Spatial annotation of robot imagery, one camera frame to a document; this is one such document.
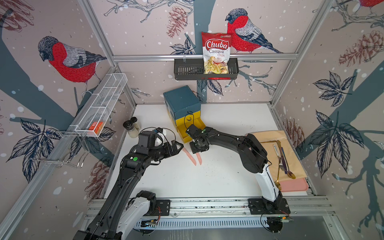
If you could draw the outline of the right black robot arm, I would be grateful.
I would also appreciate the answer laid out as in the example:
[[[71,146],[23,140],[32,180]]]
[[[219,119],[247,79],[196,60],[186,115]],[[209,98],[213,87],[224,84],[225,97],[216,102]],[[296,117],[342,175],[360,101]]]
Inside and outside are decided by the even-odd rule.
[[[270,173],[268,153],[254,135],[235,136],[219,132],[211,127],[201,130],[195,125],[190,125],[186,133],[192,138],[190,147],[194,154],[208,151],[211,145],[220,146],[239,154],[243,167],[248,172],[255,174],[262,191],[265,209],[267,211],[279,210],[283,197]]]

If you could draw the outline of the teal yellow drawer cabinet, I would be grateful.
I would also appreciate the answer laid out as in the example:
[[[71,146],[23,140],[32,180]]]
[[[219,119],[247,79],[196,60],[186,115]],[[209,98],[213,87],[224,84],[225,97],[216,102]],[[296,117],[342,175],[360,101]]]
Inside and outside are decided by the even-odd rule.
[[[192,141],[186,133],[192,124],[203,130],[206,125],[201,119],[201,103],[189,86],[183,86],[163,93],[168,114],[184,143]]]

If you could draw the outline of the pink fruit knife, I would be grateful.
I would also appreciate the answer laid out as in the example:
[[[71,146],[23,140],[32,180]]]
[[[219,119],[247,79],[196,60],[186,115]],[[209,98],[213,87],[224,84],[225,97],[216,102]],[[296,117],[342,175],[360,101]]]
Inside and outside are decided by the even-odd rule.
[[[196,153],[196,156],[198,158],[199,164],[202,165],[203,161],[202,161],[201,155],[199,153]]]
[[[187,157],[191,160],[194,166],[197,165],[197,162],[195,158],[189,153],[189,151],[186,148],[183,148],[184,153],[187,155]]]

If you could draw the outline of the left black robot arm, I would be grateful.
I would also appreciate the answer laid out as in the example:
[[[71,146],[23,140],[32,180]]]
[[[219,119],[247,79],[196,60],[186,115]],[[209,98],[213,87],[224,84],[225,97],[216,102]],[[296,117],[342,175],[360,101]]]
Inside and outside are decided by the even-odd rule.
[[[135,145],[123,157],[119,176],[101,210],[86,230],[77,231],[75,240],[126,240],[141,217],[155,211],[156,194],[141,191],[127,208],[129,198],[153,161],[178,155],[184,145],[173,140],[162,145]]]

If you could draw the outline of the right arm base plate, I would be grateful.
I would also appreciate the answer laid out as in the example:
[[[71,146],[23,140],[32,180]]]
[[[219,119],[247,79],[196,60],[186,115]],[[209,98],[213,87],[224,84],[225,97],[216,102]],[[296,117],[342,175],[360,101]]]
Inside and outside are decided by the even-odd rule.
[[[265,200],[264,198],[248,199],[248,208],[251,215],[291,214],[288,202],[284,198],[278,198],[274,202]]]

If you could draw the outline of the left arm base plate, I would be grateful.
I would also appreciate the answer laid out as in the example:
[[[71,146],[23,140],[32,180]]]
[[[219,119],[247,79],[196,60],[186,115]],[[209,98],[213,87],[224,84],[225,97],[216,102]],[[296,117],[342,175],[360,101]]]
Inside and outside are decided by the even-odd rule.
[[[151,200],[150,207],[145,216],[169,216],[171,200]]]

